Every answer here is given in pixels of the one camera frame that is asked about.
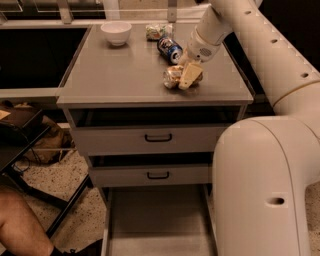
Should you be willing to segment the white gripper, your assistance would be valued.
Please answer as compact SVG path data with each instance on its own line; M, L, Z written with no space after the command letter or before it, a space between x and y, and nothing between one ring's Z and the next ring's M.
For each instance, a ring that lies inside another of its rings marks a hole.
M187 54L183 54L178 64L184 66L178 87L182 90L198 83L203 77L203 68L199 62L208 62L218 52L221 45L220 36L208 29L194 28L187 43Z

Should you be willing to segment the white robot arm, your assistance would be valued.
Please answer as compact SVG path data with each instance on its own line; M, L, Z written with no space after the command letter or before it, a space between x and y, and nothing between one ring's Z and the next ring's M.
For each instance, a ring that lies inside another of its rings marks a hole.
M262 0L209 0L184 56L235 33L273 115L241 120L213 160L218 256L310 256L305 191L320 175L318 71L260 12Z

